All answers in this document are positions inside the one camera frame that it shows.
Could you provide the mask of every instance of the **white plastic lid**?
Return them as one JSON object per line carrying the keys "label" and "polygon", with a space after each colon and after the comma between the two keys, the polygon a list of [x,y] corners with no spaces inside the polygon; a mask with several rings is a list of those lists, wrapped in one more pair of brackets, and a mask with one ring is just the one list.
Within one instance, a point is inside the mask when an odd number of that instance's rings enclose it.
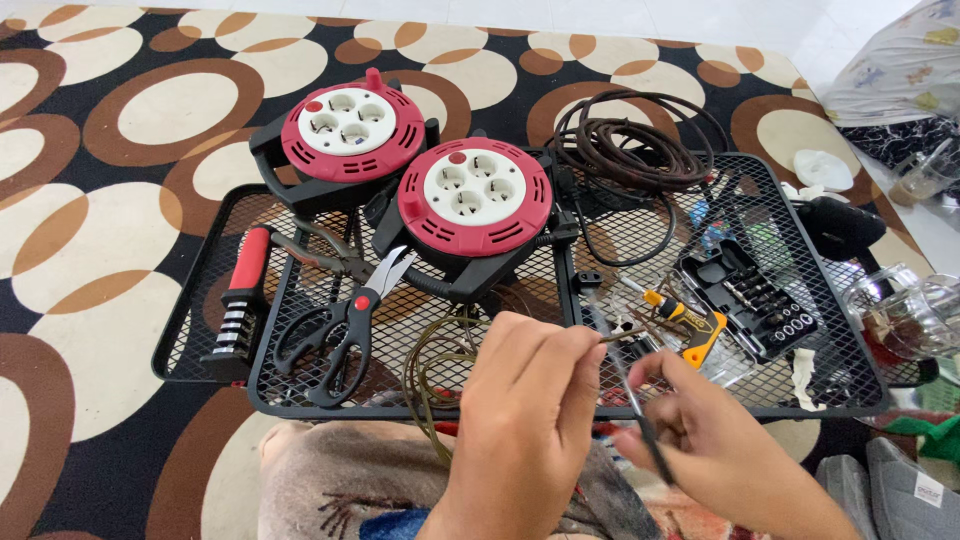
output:
{"label": "white plastic lid", "polygon": [[853,175],[843,160],[822,150],[800,150],[793,157],[793,168],[804,185],[822,185],[838,193],[853,187]]}
{"label": "white plastic lid", "polygon": [[520,168],[491,150],[469,149],[438,160],[423,179],[426,202],[443,219],[468,227],[510,217],[527,193]]}
{"label": "white plastic lid", "polygon": [[379,148],[394,134],[396,113],[387,100],[364,88],[339,88],[308,102],[300,136],[321,154],[356,156]]}

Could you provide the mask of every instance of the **scissors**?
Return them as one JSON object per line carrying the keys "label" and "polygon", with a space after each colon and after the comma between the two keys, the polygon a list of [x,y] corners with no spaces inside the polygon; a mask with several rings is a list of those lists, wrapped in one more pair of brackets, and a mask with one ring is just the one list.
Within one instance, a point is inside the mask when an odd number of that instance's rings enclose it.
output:
{"label": "scissors", "polygon": [[[370,365],[371,352],[371,318],[373,312],[380,307],[380,301],[394,288],[394,285],[403,276],[407,268],[413,264],[417,254],[411,253],[400,262],[396,260],[400,257],[407,246],[397,246],[383,260],[379,266],[373,270],[370,279],[364,286],[358,288],[349,300],[331,304],[329,306],[310,309],[301,314],[280,336],[274,347],[274,364],[280,373],[289,375],[293,372],[294,364],[315,351],[324,347],[326,339],[333,329],[340,325],[347,325],[347,334],[340,345],[334,349],[327,357],[329,368],[324,374],[324,379],[320,385],[307,392],[306,397],[314,404],[321,407],[333,407],[346,401],[357,386],[363,381]],[[280,353],[281,346],[286,343],[288,337],[295,329],[301,327],[304,323],[315,320],[319,315],[329,315],[329,318],[323,324],[307,335],[300,344],[286,357]],[[348,353],[350,349],[357,347],[360,350],[360,367],[357,370],[355,378],[349,383],[348,387],[342,392],[333,393],[334,387],[338,385],[346,375],[348,367]]]}

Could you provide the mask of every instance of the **cable reel extension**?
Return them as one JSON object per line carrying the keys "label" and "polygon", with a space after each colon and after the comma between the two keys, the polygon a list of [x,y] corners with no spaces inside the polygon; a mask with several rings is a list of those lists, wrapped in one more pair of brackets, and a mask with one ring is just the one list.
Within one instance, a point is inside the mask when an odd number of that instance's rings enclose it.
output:
{"label": "cable reel extension", "polygon": [[[363,83],[315,90],[254,133],[251,152],[277,199],[310,216],[364,205],[396,185],[427,139],[423,115],[399,89],[398,81],[384,85],[370,68]],[[299,185],[277,176],[275,169],[288,164]]]}
{"label": "cable reel extension", "polygon": [[472,136],[427,150],[407,168],[373,235],[378,255],[405,243],[445,273],[410,269],[415,287],[457,304],[472,304],[541,245],[567,238],[541,234],[553,205],[544,166],[506,142]]}

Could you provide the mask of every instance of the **finger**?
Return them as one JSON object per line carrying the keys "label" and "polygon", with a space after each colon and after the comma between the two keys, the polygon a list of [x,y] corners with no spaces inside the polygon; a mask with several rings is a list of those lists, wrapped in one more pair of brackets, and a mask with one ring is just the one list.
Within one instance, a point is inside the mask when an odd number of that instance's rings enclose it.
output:
{"label": "finger", "polygon": [[602,337],[599,332],[583,326],[551,334],[520,374],[516,382],[517,392],[536,400],[540,408],[550,407],[556,414],[570,385],[574,367]]}
{"label": "finger", "polygon": [[677,356],[673,351],[660,350],[644,356],[635,363],[627,376],[631,388],[647,382],[650,377],[663,377],[680,391],[696,392],[698,389],[713,385],[704,376],[697,373],[686,360]]}
{"label": "finger", "polygon": [[[620,452],[620,455],[629,459],[637,467],[659,474],[657,464],[647,445],[640,438],[638,429],[621,431],[613,437],[613,445]],[[705,458],[684,454],[672,446],[658,445],[658,448],[660,448],[660,453],[663,454],[674,480],[680,487],[684,488],[691,485],[705,473],[708,473],[708,471],[705,471],[705,467],[709,468],[708,464],[704,463]]]}
{"label": "finger", "polygon": [[483,343],[490,343],[493,346],[499,346],[503,342],[504,336],[510,333],[516,325],[524,321],[533,321],[530,317],[515,313],[513,311],[500,311],[493,317],[493,322],[487,328],[484,334]]}
{"label": "finger", "polygon": [[524,317],[513,325],[494,347],[480,348],[476,363],[482,370],[478,378],[503,388],[512,387],[523,374],[540,346],[564,329]]}
{"label": "finger", "polygon": [[681,448],[680,445],[683,442],[683,440],[684,438],[676,431],[673,431],[671,428],[664,428],[663,430],[657,430],[657,442],[662,445],[671,446],[673,448],[680,449]]}
{"label": "finger", "polygon": [[483,372],[486,370],[486,367],[493,363],[492,361],[487,361],[488,356],[492,356],[493,351],[503,344],[510,331],[525,321],[533,320],[534,319],[530,317],[525,317],[512,311],[500,311],[497,313],[496,316],[493,317],[493,322],[490,324],[490,327],[487,328],[487,333],[484,334],[483,342],[480,343],[480,350],[477,352],[477,361],[474,363],[473,369],[470,370],[468,383],[483,377]]}
{"label": "finger", "polygon": [[557,432],[564,447],[576,454],[586,454],[590,446],[593,411],[600,393],[600,362],[606,355],[607,344],[599,343],[580,358],[560,403]]}
{"label": "finger", "polygon": [[657,428],[657,433],[664,430],[673,430],[680,434],[686,432],[681,397],[676,392],[665,392],[647,402],[643,406],[643,414]]}

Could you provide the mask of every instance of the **hand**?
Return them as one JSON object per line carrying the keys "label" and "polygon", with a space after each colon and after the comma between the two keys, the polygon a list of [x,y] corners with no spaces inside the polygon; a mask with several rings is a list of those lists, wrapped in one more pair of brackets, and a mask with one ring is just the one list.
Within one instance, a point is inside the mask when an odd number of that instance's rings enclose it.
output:
{"label": "hand", "polygon": [[449,484],[418,538],[553,531],[589,451],[600,337],[512,312],[493,319],[464,386]]}
{"label": "hand", "polygon": [[[820,484],[726,390],[667,351],[636,363],[628,382],[636,388],[650,376],[674,388],[643,410],[687,495],[736,524],[785,539],[859,538]],[[614,445],[638,467],[657,471],[638,430],[619,433]]]}

